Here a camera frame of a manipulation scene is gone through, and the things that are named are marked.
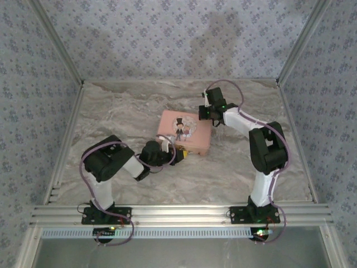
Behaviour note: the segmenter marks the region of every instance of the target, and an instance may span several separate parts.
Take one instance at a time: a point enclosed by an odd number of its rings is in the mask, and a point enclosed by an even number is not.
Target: marble floor
[[[269,80],[237,80],[251,116],[278,121],[292,151],[292,164],[277,181],[275,200],[312,200],[302,161],[293,140],[278,89]],[[136,153],[155,138],[162,111],[197,113],[204,104],[201,92],[209,81],[85,83],[84,96],[67,157],[57,204],[88,202],[90,195],[79,176],[82,153],[90,146],[117,135]],[[220,82],[228,102],[240,103],[238,91]],[[206,156],[190,154],[176,166],[136,182],[124,170],[112,179],[117,204],[199,204],[246,202],[253,189],[255,169],[249,143],[232,128],[213,128]]]

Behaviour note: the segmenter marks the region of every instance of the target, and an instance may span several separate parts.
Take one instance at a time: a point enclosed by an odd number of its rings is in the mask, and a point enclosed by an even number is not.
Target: patterned wallpaper
[[[274,78],[316,0],[41,0],[83,79]]]
[[[283,89],[315,187],[357,267],[357,3],[324,14]]]
[[[0,1],[0,267],[42,204],[79,88],[25,0]]]

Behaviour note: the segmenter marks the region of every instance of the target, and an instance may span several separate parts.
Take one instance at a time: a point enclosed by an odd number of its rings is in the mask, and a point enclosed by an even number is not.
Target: wall
[[[41,0],[83,79],[274,78],[315,0]]]
[[[327,9],[283,89],[316,190],[357,267],[357,3]]]
[[[12,267],[79,87],[25,0],[0,1],[0,35],[0,267]]]

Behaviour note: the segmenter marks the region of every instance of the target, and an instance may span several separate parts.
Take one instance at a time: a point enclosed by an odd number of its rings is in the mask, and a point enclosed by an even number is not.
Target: cartoon figure sticker
[[[177,117],[172,124],[176,141],[187,141],[197,129],[197,122],[190,116]]]

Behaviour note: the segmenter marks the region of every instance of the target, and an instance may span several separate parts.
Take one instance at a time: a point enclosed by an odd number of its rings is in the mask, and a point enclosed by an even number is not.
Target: pink box
[[[175,136],[178,149],[206,155],[210,147],[211,124],[211,120],[200,121],[198,114],[165,110],[157,133]]]

